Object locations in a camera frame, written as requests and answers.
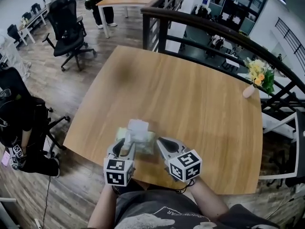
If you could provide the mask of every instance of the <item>black pants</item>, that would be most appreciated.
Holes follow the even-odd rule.
[[[27,173],[39,173],[51,177],[58,175],[58,164],[54,159],[48,159],[43,155],[42,150],[34,146],[27,148],[25,165],[19,170]]]
[[[94,16],[94,19],[95,19],[95,22],[96,22],[97,25],[102,25],[102,20],[101,20],[101,16],[100,16],[100,12],[99,12],[99,7],[96,6],[96,4],[100,1],[102,1],[102,0],[92,0],[93,16]],[[113,18],[114,18],[113,8],[112,7],[106,7],[106,8],[103,8],[103,10],[104,10],[105,19],[106,19],[107,24],[113,23]]]

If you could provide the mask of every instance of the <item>office chair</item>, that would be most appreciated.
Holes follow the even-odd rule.
[[[25,12],[22,17],[25,18],[25,19],[30,20],[32,18],[32,15],[29,12]]]
[[[31,102],[35,108],[34,123],[32,133],[30,136],[29,144],[35,144],[39,150],[43,150],[44,140],[48,136],[52,142],[60,149],[66,149],[60,145],[50,133],[50,130],[62,120],[70,121],[69,116],[63,116],[58,120],[51,122],[48,117],[49,112],[53,112],[52,108],[47,109],[45,101],[41,98],[32,96],[26,88],[18,71],[13,67],[4,67],[0,69],[0,88],[10,88],[17,92],[23,99]]]
[[[87,35],[85,27],[82,23],[82,16],[76,16],[76,1],[75,0],[57,0],[50,6],[50,12],[48,14],[49,21],[54,29],[55,38],[57,40],[54,46],[49,39],[49,33],[42,41],[47,41],[54,49],[54,56],[62,56],[68,54],[68,58],[61,65],[61,70],[65,71],[65,64],[75,57],[77,67],[81,70],[78,61],[78,55],[83,52],[93,52],[94,57],[96,51],[94,49],[87,49],[88,44],[84,42],[84,37]],[[65,35],[72,35],[71,41],[63,38]]]
[[[40,10],[41,10],[41,7],[38,3],[33,4],[31,7],[31,11],[33,12],[33,14],[36,14],[37,11],[40,11]]]
[[[10,25],[9,28],[8,28],[8,35],[14,39],[14,43],[16,42],[21,42],[21,37],[19,36],[18,34],[18,29],[17,29],[17,26],[16,25]]]

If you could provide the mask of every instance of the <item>chair armrest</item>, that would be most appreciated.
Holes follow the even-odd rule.
[[[51,40],[49,39],[49,35],[50,35],[50,33],[48,33],[48,34],[46,35],[46,37],[44,38],[44,40],[43,40],[42,42],[47,41],[48,44],[49,44],[53,49],[55,49],[54,44],[53,44],[53,43],[51,42]]]
[[[82,16],[77,17],[77,22],[80,23],[83,20]]]
[[[77,22],[81,25],[81,29],[82,29],[82,31],[84,32],[84,37],[87,36],[87,32],[86,32],[85,27],[84,27],[84,24],[83,24],[83,22],[82,22],[82,16],[80,16],[80,17],[77,18]]]

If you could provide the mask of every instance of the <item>white table leg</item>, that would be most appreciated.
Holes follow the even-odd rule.
[[[105,36],[106,36],[106,38],[110,38],[108,28],[107,28],[107,22],[106,22],[106,19],[105,19],[104,10],[100,6],[99,6],[99,11],[100,11],[100,17],[101,17],[101,20],[102,20],[102,23],[103,23],[103,26],[104,26]]]
[[[27,32],[27,34],[29,35],[30,40],[35,44],[36,42],[35,42],[34,38],[32,37],[32,35],[31,35],[29,29],[28,29],[28,28],[25,28],[24,30],[25,30],[25,31]]]
[[[40,15],[40,18],[41,18],[41,20],[42,20],[43,24],[44,24],[44,25],[47,25],[47,24],[46,24],[46,21],[44,20],[44,17],[43,17],[43,15],[42,15],[42,14]]]
[[[27,46],[28,44],[27,44],[27,42],[24,40],[24,38],[23,38],[23,36],[21,35],[21,32],[20,32],[20,31],[18,32],[18,34],[19,34],[21,40],[23,41],[24,45]]]
[[[128,9],[125,7],[125,18],[128,18]]]

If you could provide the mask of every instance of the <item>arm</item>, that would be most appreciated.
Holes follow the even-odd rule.
[[[46,4],[46,8],[47,8],[47,11],[48,11],[48,13],[50,12],[50,3],[48,3],[48,4]]]
[[[219,216],[229,211],[227,205],[206,185],[197,178],[195,184],[189,187],[201,213],[211,220],[216,220]]]
[[[22,130],[21,147],[26,147],[28,145],[31,133],[32,129],[30,131]]]
[[[105,185],[100,199],[90,217],[88,227],[96,229],[112,229],[116,207],[116,194],[112,186]]]

